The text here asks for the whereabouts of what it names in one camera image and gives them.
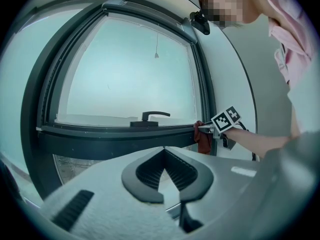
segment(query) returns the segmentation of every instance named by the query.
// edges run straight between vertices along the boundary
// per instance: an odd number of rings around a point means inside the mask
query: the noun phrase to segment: black rubber pad
[[[84,211],[94,193],[81,190],[52,220],[60,228],[70,231],[81,213]]]

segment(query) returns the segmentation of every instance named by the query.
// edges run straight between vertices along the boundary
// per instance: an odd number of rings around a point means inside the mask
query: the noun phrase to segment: pink shirt
[[[318,50],[318,35],[307,14],[296,0],[268,0],[270,5],[291,25],[299,39],[277,22],[269,18],[269,36],[275,37],[284,45],[284,57],[281,49],[276,50],[274,57],[286,83],[290,81],[293,88],[307,70],[314,54]]]

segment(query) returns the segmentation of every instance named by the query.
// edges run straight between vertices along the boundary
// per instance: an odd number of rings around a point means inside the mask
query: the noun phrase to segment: window handle
[[[162,115],[162,116],[170,117],[170,114],[166,113],[166,112],[148,111],[148,112],[143,112],[142,113],[142,121],[148,121],[150,115]]]
[[[147,111],[142,113],[142,121],[133,121],[130,122],[130,127],[153,127],[159,126],[159,122],[148,121],[150,115],[162,115],[170,117],[169,113],[160,112],[160,111]]]

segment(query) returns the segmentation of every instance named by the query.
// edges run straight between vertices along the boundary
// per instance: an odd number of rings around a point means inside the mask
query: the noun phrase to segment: window glass
[[[197,152],[198,144],[186,146],[184,147],[184,149]],[[64,156],[55,155],[55,154],[53,155],[53,158],[55,160],[57,172],[63,184],[66,184],[68,181],[78,176],[89,167],[102,162],[101,160],[77,159],[77,158],[64,157]],[[164,171],[160,179],[160,182],[161,182],[160,188],[159,188],[160,190],[165,189],[166,184],[162,186],[162,182],[167,182],[167,180],[171,181],[167,172]]]
[[[189,44],[148,24],[101,20],[68,69],[56,122],[128,127],[147,111],[171,114],[150,117],[160,126],[201,120]]]

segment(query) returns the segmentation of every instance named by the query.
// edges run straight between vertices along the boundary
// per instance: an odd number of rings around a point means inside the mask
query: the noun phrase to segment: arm
[[[249,132],[247,130],[231,128],[224,134],[244,148],[263,158],[267,151],[282,148],[287,142],[300,135],[296,120],[296,113],[292,107],[291,136],[269,137]]]

